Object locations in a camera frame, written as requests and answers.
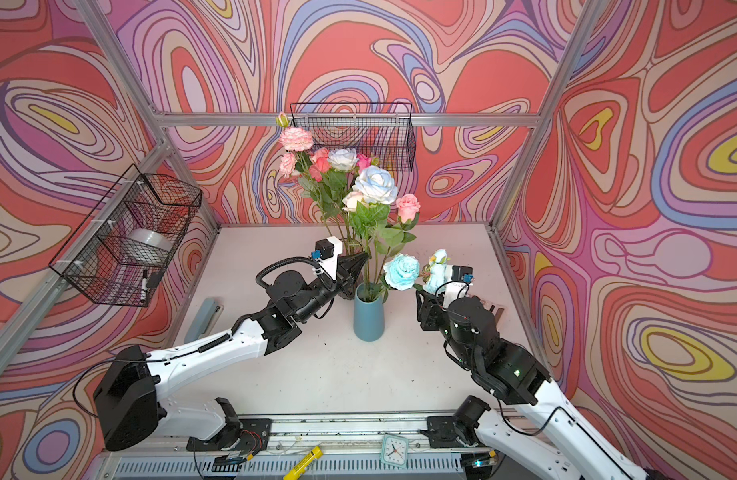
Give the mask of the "teal ceramic vase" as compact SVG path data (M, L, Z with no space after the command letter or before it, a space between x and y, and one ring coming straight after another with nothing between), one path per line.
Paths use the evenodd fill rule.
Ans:
M354 334L364 342L374 342L384 334L383 298L374 284L362 283L354 298Z

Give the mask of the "dark pink rose stem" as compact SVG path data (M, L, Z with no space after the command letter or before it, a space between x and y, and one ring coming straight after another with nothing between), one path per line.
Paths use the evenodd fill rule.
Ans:
M356 168L358 168L358 173L364 172L364 170L368 169L368 167L373 165L373 158L367 156L366 154L358 153L356 155Z

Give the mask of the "salmon pink rose stem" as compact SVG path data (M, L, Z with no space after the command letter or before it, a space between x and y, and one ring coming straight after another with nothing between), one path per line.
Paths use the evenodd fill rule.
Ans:
M308 168L310 178L315 182L322 182L324 180L324 174L330 171L330 152L326 148L320 148L314 152L314 155L310 157L312 165Z

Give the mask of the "large pink carnation stem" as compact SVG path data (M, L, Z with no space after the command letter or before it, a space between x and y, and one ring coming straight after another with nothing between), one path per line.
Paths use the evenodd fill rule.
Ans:
M280 128L278 144L284 148L284 154L278 162L278 175L285 180L296 183L304 190L304 196L312 196L316 188L316 180L310 174L312 163L312 147L314 138L308 130L296 127L284 113L276 116L276 125Z

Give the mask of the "cream white rose stem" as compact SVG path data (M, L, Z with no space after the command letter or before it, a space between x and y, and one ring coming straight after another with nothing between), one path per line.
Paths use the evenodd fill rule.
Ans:
M360 220L356 217L358 206L364 205L364 194L358 190L352 190L342 199L342 218L348 228L348 247L352 253L364 250L362 234L360 233Z

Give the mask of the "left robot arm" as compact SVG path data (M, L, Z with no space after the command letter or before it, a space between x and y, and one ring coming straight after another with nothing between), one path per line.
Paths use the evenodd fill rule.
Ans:
M174 394L216 371L288 346L310 317L356 290L366 262L364 252L282 259L256 274L256 284L270 298L266 307L240 316L232 328L170 349L120 351L94 391L106 450L126 450L154 436L184 437L190 451L236 448L244 424L226 398L192 405L176 402Z

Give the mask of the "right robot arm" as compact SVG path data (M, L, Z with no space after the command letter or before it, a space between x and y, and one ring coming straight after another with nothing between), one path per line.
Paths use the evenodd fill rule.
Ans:
M525 348L501 337L494 308L477 297L445 302L415 294L417 321L440 333L446 356L497 402L467 396L450 418L447 441L488 447L540 479L661 479L606 440Z

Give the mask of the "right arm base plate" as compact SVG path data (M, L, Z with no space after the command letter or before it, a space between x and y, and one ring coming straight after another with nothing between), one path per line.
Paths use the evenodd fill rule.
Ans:
M420 433L433 449L489 448L506 452L514 436L493 410L484 411L477 419L462 415L428 416Z

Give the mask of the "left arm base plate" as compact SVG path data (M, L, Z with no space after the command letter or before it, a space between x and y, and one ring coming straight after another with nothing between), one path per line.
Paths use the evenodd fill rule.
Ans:
M238 451L256 454L268 449L272 418L242 418L238 425L222 428L210 440L188 439L189 452Z

